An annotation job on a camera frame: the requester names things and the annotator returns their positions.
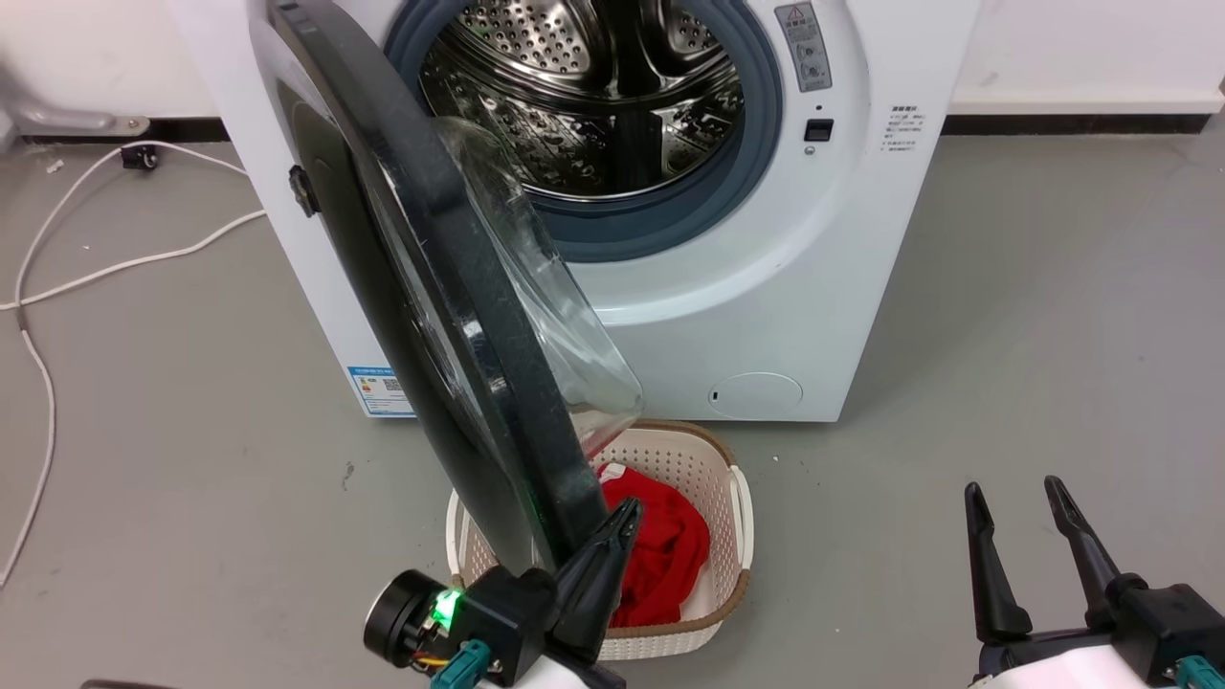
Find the black baseboard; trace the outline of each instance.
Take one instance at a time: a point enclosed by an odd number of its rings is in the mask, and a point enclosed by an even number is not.
[[[1199,134],[1213,115],[948,115],[942,136]]]
[[[1199,134],[1213,115],[948,115],[942,136]],[[221,118],[154,119],[140,139],[170,143],[229,141]],[[27,136],[32,143],[123,143],[114,136]]]

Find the perforated plastic basket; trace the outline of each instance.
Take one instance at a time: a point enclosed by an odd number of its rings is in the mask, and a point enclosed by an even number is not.
[[[601,661],[687,653],[714,636],[748,588],[753,561],[753,505],[735,459],[707,430],[680,422],[639,422],[592,460],[620,462],[680,490],[710,528],[710,555],[674,624],[610,629]],[[489,544],[451,493],[447,561],[457,586],[475,581],[496,564]]]

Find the power cord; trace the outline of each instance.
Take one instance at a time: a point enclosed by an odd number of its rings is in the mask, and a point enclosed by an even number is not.
[[[266,211],[256,211],[254,213],[247,213],[225,224],[217,232],[213,232],[201,242],[191,246],[187,246],[185,249],[179,249],[176,251],[167,251],[165,254],[157,254],[153,256],[145,256],[143,259],[124,261],[121,264],[116,264],[98,272],[74,280],[71,282],[66,282],[59,287],[48,289],[47,292],[43,292],[40,294],[23,298],[21,293],[26,283],[26,273],[29,271],[29,265],[34,257],[34,254],[38,251],[38,246],[42,244],[43,238],[47,235],[48,228],[51,227],[51,222],[59,215],[60,210],[64,207],[64,204],[66,204],[67,200],[72,196],[72,194],[76,192],[76,190],[81,186],[81,184],[91,174],[93,174],[94,170],[100,168],[107,161],[115,158],[116,156],[123,153],[125,148],[134,148],[136,146],[160,146],[163,148],[170,148],[173,151],[179,151],[180,153],[186,153],[189,156],[200,158],[202,161],[208,161],[211,163],[216,163],[224,168],[229,168],[244,177],[246,175],[246,170],[244,170],[238,166],[227,163],[225,161],[213,158],[211,156],[205,156],[203,153],[197,153],[196,151],[192,151],[190,148],[184,148],[183,146],[175,146],[174,143],[167,143],[164,141],[135,141],[132,143],[125,143],[124,146],[115,148],[114,151],[99,158],[96,163],[89,166],[89,169],[85,170],[85,174],[82,174],[80,178],[77,178],[75,183],[72,183],[72,186],[69,188],[67,192],[60,199],[59,204],[56,204],[55,207],[51,208],[50,215],[47,216],[47,219],[43,222],[43,227],[38,228],[38,234],[34,235],[34,240],[29,244],[29,249],[26,251],[26,257],[21,261],[21,267],[17,270],[17,283],[13,288],[13,300],[12,303],[9,304],[0,304],[0,311],[7,311],[7,310],[17,311],[17,327],[21,329],[21,338],[26,342],[26,349],[29,352],[31,358],[33,358],[34,363],[38,365],[39,373],[43,374],[43,385],[47,386],[47,456],[43,459],[43,471],[38,476],[38,487],[34,489],[34,499],[31,500],[29,511],[26,512],[26,521],[22,523],[21,532],[17,535],[17,543],[16,546],[13,546],[12,553],[9,555],[9,561],[7,564],[5,564],[4,570],[0,570],[0,590],[2,590],[5,582],[9,581],[9,575],[12,574],[12,569],[17,564],[17,558],[21,555],[21,552],[26,546],[26,539],[29,537],[29,527],[34,523],[34,515],[38,512],[38,505],[43,501],[43,492],[47,489],[47,477],[51,472],[51,459],[55,454],[55,386],[51,384],[51,374],[50,371],[47,370],[47,363],[43,362],[43,357],[38,354],[38,348],[34,347],[34,341],[29,335],[29,321],[26,319],[24,306],[33,304],[36,302],[42,302],[43,299],[48,299],[56,294],[61,294],[70,289],[75,289],[83,284],[88,284],[91,282],[94,282],[96,280],[103,278],[108,275],[113,275],[126,268],[141,266],[145,264],[152,264],[154,261],[163,261],[165,259],[186,256],[187,254],[195,254],[196,251],[200,251],[201,249],[208,246],[213,242],[217,242],[232,229],[240,227],[255,218],[260,218],[267,215]]]

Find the basket handle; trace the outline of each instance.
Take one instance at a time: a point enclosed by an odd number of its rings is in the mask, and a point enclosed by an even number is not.
[[[731,465],[731,516],[736,521],[736,555],[740,569],[753,566],[753,499],[740,467]]]
[[[459,576],[459,494],[451,492],[447,500],[447,566],[451,568],[451,576]]]

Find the green light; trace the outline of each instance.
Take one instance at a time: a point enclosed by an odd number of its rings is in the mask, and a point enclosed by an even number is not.
[[[451,631],[451,619],[456,615],[456,603],[459,602],[459,596],[463,596],[463,591],[447,588],[439,593],[439,597],[434,601],[434,612],[430,613],[430,617],[447,631]]]

